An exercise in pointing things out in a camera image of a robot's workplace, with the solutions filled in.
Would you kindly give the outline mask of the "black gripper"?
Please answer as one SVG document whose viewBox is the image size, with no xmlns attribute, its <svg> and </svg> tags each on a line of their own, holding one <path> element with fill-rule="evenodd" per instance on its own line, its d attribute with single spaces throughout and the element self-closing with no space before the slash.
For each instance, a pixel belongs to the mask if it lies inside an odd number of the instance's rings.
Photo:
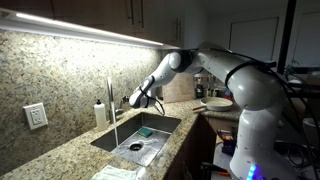
<svg viewBox="0 0 320 180">
<path fill-rule="evenodd" d="M 129 96 L 124 96 L 123 98 L 122 98 L 122 102 L 129 102 Z"/>
</svg>

